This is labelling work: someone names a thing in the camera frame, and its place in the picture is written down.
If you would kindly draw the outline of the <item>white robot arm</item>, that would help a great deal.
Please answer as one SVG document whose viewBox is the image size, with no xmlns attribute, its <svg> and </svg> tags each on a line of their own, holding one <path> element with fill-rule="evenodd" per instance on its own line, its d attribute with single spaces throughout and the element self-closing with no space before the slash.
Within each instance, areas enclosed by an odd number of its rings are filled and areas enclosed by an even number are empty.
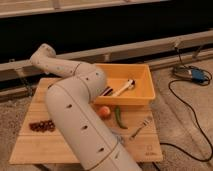
<svg viewBox="0 0 213 171">
<path fill-rule="evenodd" d="M 58 59 L 55 50 L 41 45 L 30 57 L 35 67 L 62 79 L 45 96 L 47 111 L 86 171 L 141 171 L 90 103 L 106 87 L 104 71 L 81 61 Z"/>
</svg>

